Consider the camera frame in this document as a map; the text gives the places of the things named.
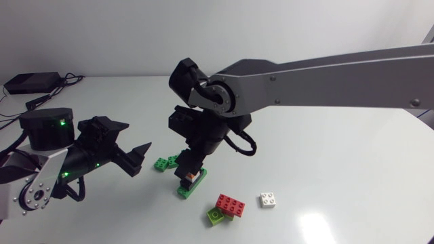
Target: white table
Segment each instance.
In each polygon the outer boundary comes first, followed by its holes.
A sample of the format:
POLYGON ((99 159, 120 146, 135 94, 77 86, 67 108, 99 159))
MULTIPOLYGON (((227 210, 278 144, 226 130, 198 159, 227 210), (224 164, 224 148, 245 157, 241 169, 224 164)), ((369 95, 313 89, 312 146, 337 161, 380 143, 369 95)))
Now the white table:
MULTIPOLYGON (((260 110, 246 129, 256 155, 223 142, 206 157, 208 175, 195 192, 179 198, 174 169, 153 169, 186 148, 167 127, 182 104, 167 81, 86 78, 48 102, 44 108, 72 108, 75 127, 95 115, 129 123, 117 140, 125 151, 153 145, 136 177, 109 163, 85 176, 84 201, 53 199, 3 221, 0 243, 427 243, 434 235, 434 132, 400 109, 260 110), (261 192, 274 192, 277 206, 261 209, 261 192), (242 218, 210 227, 206 211, 220 193, 246 207, 242 218)), ((10 96, 0 112, 20 112, 40 95, 10 96)), ((0 131, 0 148, 20 132, 18 122, 0 131)))

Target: green lego brick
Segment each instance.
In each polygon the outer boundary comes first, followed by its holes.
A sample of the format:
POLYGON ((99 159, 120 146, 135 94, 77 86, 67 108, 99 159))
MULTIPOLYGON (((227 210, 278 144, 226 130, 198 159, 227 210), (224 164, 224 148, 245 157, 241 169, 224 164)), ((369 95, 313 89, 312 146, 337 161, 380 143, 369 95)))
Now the green lego brick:
POLYGON ((227 214, 222 213, 222 215, 226 218, 228 218, 230 221, 233 221, 233 216, 229 216, 227 214))
POLYGON ((202 170, 201 177, 197 180, 196 184, 194 185, 194 187, 192 187, 191 190, 187 190, 187 189, 185 189, 185 188, 182 187, 182 186, 179 186, 179 187, 178 187, 177 192, 178 192, 179 195, 181 195, 181 196, 184 197, 185 199, 187 199, 187 198, 191 195, 191 193, 196 189, 196 187, 199 185, 199 183, 200 183, 200 182, 205 178, 205 176, 206 176, 206 169, 201 168, 201 170, 202 170))
POLYGON ((164 172, 169 162, 165 159, 159 158, 157 162, 154 163, 154 168, 158 171, 164 172))
POLYGON ((169 157, 169 159, 167 160, 169 162, 169 165, 167 167, 168 169, 173 169, 178 166, 178 164, 175 162, 177 158, 178 155, 169 157))
POLYGON ((224 220, 223 213, 217 207, 206 212, 206 215, 208 215, 208 218, 210 219, 212 226, 215 226, 216 224, 224 220))

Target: power adapter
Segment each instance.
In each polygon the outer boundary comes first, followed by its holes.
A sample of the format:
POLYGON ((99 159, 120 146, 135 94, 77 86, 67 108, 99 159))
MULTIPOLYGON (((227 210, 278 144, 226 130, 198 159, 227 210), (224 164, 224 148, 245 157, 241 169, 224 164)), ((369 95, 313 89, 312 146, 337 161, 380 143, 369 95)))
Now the power adapter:
POLYGON ((10 94, 50 93, 61 82, 57 72, 29 73, 16 75, 4 87, 10 94))

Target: black cable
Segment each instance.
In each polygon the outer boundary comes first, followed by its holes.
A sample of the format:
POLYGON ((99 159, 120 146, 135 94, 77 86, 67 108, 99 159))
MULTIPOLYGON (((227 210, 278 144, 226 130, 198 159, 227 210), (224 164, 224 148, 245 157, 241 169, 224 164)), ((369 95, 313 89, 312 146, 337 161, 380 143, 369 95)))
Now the black cable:
POLYGON ((85 198, 85 196, 86 196, 86 188, 85 188, 84 177, 83 176, 81 176, 79 178, 78 184, 79 184, 79 194, 77 194, 75 192, 75 190, 72 189, 69 185, 64 185, 65 190, 66 190, 66 194, 70 198, 74 199, 77 202, 82 201, 85 198))
POLYGON ((3 86, 3 94, 4 94, 4 96, 0 99, 0 102, 3 101, 3 99, 7 97, 7 95, 5 93, 5 87, 4 86, 3 86))
POLYGON ((22 113, 18 113, 16 115, 4 115, 4 114, 0 113, 0 115, 3 116, 3 117, 15 117, 15 116, 22 115, 22 113))
POLYGON ((197 93, 200 95, 200 96, 203 96, 204 98, 206 98, 206 99, 208 99, 208 100, 211 100, 211 101, 213 101, 213 102, 216 102, 216 103, 218 103, 218 104, 222 104, 223 103, 223 98, 222 97, 220 97, 219 95, 217 95, 217 94, 211 94, 210 92, 208 92, 208 91, 206 91, 202 86, 201 86, 201 84, 200 84, 200 82, 199 82, 199 80, 198 80, 198 78, 197 78, 197 73, 196 73, 196 70, 195 70, 195 68, 190 68, 190 75, 191 75, 191 78, 193 78, 193 80, 195 80, 196 82, 195 82, 195 90, 197 91, 197 93))
POLYGON ((34 158, 32 158, 27 152, 23 150, 13 149, 12 152, 18 153, 19 155, 26 157, 37 169, 41 169, 39 162, 37 162, 34 158))
POLYGON ((12 145, 8 146, 8 148, 0 152, 0 160, 6 157, 10 152, 15 150, 17 146, 19 146, 26 138, 27 134, 25 132, 22 132, 21 136, 14 143, 12 143, 12 145))
POLYGON ((224 136, 223 140, 229 145, 231 146, 231 148, 234 148, 235 151, 245 155, 245 156, 253 156, 256 153, 256 142, 244 131, 241 131, 238 135, 239 137, 243 138, 246 142, 250 143, 250 146, 252 147, 252 150, 247 151, 244 149, 241 149, 240 147, 238 147, 237 145, 235 145, 235 143, 233 143, 233 141, 228 137, 228 136, 224 136))
POLYGON ((14 119, 4 119, 4 120, 0 120, 0 122, 11 121, 11 120, 14 120, 14 119))

